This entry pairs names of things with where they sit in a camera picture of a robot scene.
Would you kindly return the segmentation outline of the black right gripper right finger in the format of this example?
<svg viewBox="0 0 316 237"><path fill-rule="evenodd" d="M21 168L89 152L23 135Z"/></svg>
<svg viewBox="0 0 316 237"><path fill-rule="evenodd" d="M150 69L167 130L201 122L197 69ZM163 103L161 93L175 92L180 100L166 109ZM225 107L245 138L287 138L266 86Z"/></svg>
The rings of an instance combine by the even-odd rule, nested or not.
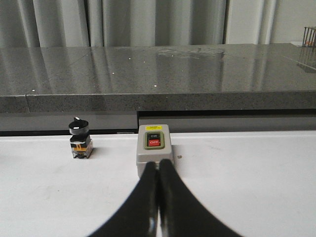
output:
<svg viewBox="0 0 316 237"><path fill-rule="evenodd" d="M164 237L238 237L183 183L170 160L159 163L160 219Z"/></svg>

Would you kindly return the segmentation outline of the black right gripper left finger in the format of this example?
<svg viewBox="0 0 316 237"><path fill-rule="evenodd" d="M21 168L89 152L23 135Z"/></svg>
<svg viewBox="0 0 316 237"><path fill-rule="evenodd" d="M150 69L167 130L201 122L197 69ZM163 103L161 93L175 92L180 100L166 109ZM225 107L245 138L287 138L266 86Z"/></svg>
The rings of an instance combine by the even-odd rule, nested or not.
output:
<svg viewBox="0 0 316 237"><path fill-rule="evenodd" d="M134 190L92 237L155 237L157 234L158 172L156 164L149 162Z"/></svg>

